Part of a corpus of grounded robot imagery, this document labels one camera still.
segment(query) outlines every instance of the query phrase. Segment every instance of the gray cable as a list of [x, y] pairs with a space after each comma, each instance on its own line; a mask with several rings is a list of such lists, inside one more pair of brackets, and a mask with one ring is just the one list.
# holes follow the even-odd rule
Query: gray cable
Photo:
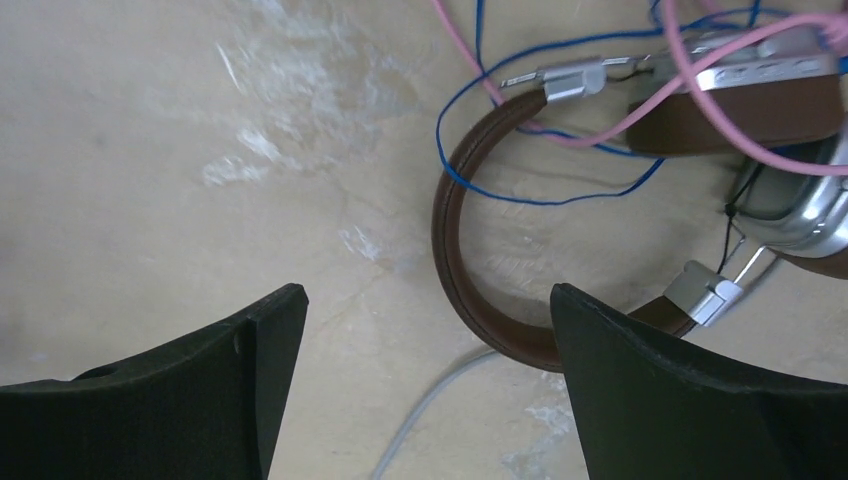
[[456, 368], [452, 369], [448, 373], [445, 374], [432, 388], [423, 396], [421, 400], [418, 401], [418, 404], [415, 405], [415, 408], [409, 412], [409, 415], [406, 417], [406, 420], [403, 421], [400, 428], [398, 429], [395, 437], [392, 439], [392, 442], [389, 444], [389, 447], [386, 448], [383, 456], [380, 457], [380, 462], [377, 464], [377, 468], [374, 469], [374, 473], [371, 474], [372, 480], [380, 480], [383, 478], [383, 474], [386, 472], [386, 469], [389, 468], [389, 464], [394, 460], [395, 455], [397, 455], [398, 450], [400, 450], [400, 446], [403, 444], [404, 439], [409, 434], [409, 431], [412, 430], [412, 427], [415, 425], [415, 422], [421, 418], [421, 415], [424, 414], [424, 411], [427, 410], [427, 407], [435, 400], [436, 397], [439, 396], [442, 391], [447, 388], [448, 385], [453, 383], [454, 380], [457, 379], [460, 375], [471, 370], [472, 368], [485, 363], [492, 358], [500, 356], [500, 353], [494, 350], [487, 350], [486, 352], [477, 355], [476, 357], [471, 358], [470, 360], [460, 364]]
[[[742, 305], [742, 303], [751, 297], [751, 295], [759, 289], [771, 276], [774, 274], [778, 265], [780, 265], [779, 259], [774, 259], [768, 267], [757, 276], [751, 283], [748, 285], [748, 288], [744, 290], [742, 296], [731, 305], [730, 309], [735, 310], [737, 307]], [[500, 354], [494, 350], [488, 350], [476, 357], [472, 357], [470, 360], [461, 363], [459, 366], [454, 368], [453, 370], [446, 373], [438, 382], [433, 385], [432, 388], [423, 396], [421, 400], [418, 401], [418, 404], [415, 405], [415, 408], [409, 412], [409, 415], [406, 417], [406, 420], [403, 421], [394, 438], [392, 438], [392, 442], [389, 444], [388, 448], [386, 448], [383, 456], [380, 457], [380, 462], [377, 464], [377, 468], [374, 469], [374, 473], [371, 474], [371, 480], [381, 480], [383, 478], [383, 474], [386, 473], [386, 469], [389, 468], [389, 465], [394, 460], [397, 455], [398, 450], [400, 450], [401, 445], [403, 445], [404, 439], [409, 434], [409, 431], [412, 430], [412, 427], [415, 426], [415, 423], [421, 418], [421, 415], [424, 414], [424, 411], [427, 410], [427, 407], [433, 403], [433, 400], [439, 396], [448, 385], [453, 383], [460, 375], [471, 370], [472, 368], [485, 363], [492, 358], [499, 356]]]

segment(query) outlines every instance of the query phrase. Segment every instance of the metal slider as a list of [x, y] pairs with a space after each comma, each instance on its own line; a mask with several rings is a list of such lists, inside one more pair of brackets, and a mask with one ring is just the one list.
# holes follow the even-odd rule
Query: metal slider
[[501, 88], [535, 82], [545, 89], [548, 103], [594, 95], [606, 86], [607, 67], [637, 64], [648, 56], [601, 58], [590, 57], [540, 67], [535, 72], [501, 82]]
[[709, 327], [742, 296], [744, 290], [739, 286], [739, 282], [748, 274], [765, 250], [765, 246], [758, 248], [733, 281], [717, 274], [704, 264], [691, 260], [686, 263], [683, 273], [674, 279], [663, 295], [686, 312], [696, 323]]

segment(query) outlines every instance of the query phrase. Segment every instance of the brown leather headband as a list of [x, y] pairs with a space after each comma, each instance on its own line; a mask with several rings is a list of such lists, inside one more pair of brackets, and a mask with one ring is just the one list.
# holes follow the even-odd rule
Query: brown leather headband
[[[465, 135], [450, 158], [451, 166], [471, 180], [489, 153], [510, 132], [547, 105], [542, 90], [532, 90], [495, 108]], [[500, 353], [526, 365], [562, 372], [553, 330], [520, 322], [490, 304], [471, 281], [459, 246], [459, 222], [466, 189], [443, 173], [433, 202], [432, 241], [436, 270], [445, 293], [462, 321]], [[659, 297], [631, 316], [682, 337], [695, 326], [688, 315]]]

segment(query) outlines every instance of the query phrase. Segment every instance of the beige tabletop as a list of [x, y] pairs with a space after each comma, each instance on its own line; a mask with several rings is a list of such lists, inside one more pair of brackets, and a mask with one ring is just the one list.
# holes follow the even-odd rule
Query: beige tabletop
[[[302, 283], [311, 306], [271, 478], [361, 479], [433, 379], [481, 346], [429, 247], [435, 116], [471, 72], [424, 0], [280, 1], [0, 2], [0, 384], [72, 378]], [[488, 63], [648, 26], [641, 0], [489, 3]], [[471, 38], [474, 2], [449, 4]], [[596, 44], [506, 73], [659, 45]], [[601, 129], [626, 98], [615, 87], [546, 117]], [[461, 101], [448, 148], [488, 108], [479, 92]], [[648, 165], [516, 136], [480, 182], [559, 199], [621, 188]], [[638, 306], [687, 260], [718, 262], [738, 165], [676, 159], [627, 200], [564, 208], [473, 196], [470, 268], [528, 321], [547, 321], [558, 282]], [[848, 382], [844, 291], [784, 265], [690, 338]], [[424, 415], [387, 478], [586, 478], [562, 377], [502, 358], [471, 371]]]

